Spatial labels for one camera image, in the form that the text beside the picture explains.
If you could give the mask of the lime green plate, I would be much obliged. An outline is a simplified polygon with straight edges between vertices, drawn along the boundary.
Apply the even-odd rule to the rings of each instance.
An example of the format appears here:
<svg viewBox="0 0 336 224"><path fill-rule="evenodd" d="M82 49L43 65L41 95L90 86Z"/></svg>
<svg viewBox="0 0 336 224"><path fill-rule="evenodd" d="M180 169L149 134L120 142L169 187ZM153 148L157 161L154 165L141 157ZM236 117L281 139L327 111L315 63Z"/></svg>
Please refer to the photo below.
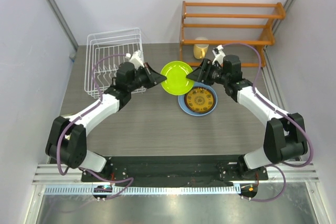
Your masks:
<svg viewBox="0 0 336 224"><path fill-rule="evenodd" d="M192 67L183 61L171 61L161 70L166 80L161 83L162 88L171 95L184 95L194 86L194 81L187 78L193 71Z"/></svg>

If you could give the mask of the brown patterned plate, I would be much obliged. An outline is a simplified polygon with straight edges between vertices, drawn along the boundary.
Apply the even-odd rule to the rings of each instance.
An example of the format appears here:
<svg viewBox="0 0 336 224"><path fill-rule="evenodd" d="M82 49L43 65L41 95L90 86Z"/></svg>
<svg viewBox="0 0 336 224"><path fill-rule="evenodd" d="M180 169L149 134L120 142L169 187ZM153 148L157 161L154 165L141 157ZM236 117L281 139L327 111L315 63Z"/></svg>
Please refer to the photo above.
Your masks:
<svg viewBox="0 0 336 224"><path fill-rule="evenodd" d="M216 105L215 93L208 88L194 87L186 95L189 109L197 114L208 113Z"/></svg>

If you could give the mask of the red floral plate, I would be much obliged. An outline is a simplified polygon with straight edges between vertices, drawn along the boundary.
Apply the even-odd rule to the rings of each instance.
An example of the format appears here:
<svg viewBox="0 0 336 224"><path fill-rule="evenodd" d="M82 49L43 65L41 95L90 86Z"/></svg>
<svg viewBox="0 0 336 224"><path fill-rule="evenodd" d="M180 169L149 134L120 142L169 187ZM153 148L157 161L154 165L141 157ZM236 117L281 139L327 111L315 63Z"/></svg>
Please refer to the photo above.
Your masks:
<svg viewBox="0 0 336 224"><path fill-rule="evenodd" d="M188 110L188 109L189 109L189 107L188 107L188 102L187 102L187 95L184 95L184 96L183 96L183 108L184 108L185 110Z"/></svg>

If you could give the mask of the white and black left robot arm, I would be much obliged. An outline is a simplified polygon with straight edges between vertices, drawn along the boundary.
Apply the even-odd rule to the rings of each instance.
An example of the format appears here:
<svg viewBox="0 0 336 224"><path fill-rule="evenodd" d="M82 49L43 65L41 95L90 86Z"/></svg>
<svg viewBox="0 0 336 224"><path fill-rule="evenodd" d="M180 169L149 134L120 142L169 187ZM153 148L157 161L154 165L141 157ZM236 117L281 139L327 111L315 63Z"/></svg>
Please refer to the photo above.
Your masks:
<svg viewBox="0 0 336 224"><path fill-rule="evenodd" d="M105 182L112 169L105 157L87 149L87 136L103 120L120 111L131 99L131 93L140 88L152 88L166 80L147 63L136 66L122 63L112 78L111 85L100 93L100 98L81 112L54 119L46 144L46 154L58 164L69 168L84 168Z"/></svg>

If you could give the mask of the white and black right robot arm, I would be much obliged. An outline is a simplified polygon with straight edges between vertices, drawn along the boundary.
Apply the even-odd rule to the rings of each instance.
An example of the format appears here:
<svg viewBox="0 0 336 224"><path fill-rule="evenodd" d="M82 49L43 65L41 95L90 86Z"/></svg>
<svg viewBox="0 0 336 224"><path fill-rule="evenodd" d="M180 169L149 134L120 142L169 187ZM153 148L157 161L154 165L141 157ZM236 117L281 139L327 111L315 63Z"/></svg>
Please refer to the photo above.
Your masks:
<svg viewBox="0 0 336 224"><path fill-rule="evenodd" d="M221 84L229 97L247 108L265 126L262 147L238 158L237 173L242 179L250 179L259 168L308 152L303 117L278 108L260 94L254 84L243 77L238 56L224 57L223 64L204 59L186 77L208 86Z"/></svg>

